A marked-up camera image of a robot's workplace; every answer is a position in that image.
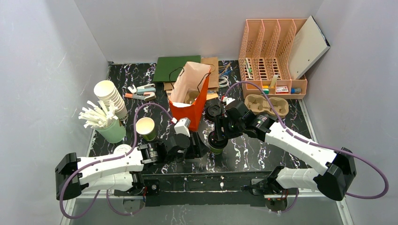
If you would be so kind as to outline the orange paper bag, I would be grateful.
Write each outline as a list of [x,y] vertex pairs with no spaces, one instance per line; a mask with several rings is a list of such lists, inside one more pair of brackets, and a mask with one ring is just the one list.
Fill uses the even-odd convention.
[[210,75],[210,65],[188,61],[172,84],[168,98],[171,114],[178,120],[188,118],[190,131],[198,130],[207,101]]

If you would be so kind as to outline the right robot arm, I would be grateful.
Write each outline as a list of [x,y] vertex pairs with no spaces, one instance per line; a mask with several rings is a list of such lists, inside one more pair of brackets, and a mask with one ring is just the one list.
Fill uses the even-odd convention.
[[278,122],[277,117],[265,112],[255,114],[235,99],[226,104],[225,112],[214,117],[214,130],[207,137],[210,150],[219,154],[230,139],[243,134],[281,148],[310,165],[309,169],[278,166],[266,179],[249,186],[265,194],[303,188],[341,201],[356,176],[351,151],[336,152],[317,147],[310,139]]

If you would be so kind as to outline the pulp cup carrier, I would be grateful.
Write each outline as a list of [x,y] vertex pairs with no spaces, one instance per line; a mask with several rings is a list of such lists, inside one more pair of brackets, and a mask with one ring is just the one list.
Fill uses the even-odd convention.
[[196,101],[199,94],[200,93],[197,90],[191,90],[191,91],[187,92],[185,99],[184,99],[184,103],[192,105]]

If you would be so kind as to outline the single green paper cup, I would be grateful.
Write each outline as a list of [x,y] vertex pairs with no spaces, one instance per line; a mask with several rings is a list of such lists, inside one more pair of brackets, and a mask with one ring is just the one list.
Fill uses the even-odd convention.
[[214,147],[212,147],[212,146],[210,146],[209,148],[210,148],[210,151],[211,151],[213,154],[215,154],[215,155],[222,154],[222,153],[223,153],[223,150],[224,150],[224,148],[214,148]]

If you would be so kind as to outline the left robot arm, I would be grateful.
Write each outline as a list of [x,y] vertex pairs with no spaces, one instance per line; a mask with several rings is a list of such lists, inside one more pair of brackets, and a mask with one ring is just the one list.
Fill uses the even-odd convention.
[[169,139],[156,138],[135,148],[117,146],[113,154],[78,157],[66,154],[55,168],[56,199],[69,200],[92,190],[115,189],[132,192],[144,189],[140,173],[154,164],[201,158],[209,147],[198,133],[176,134]]

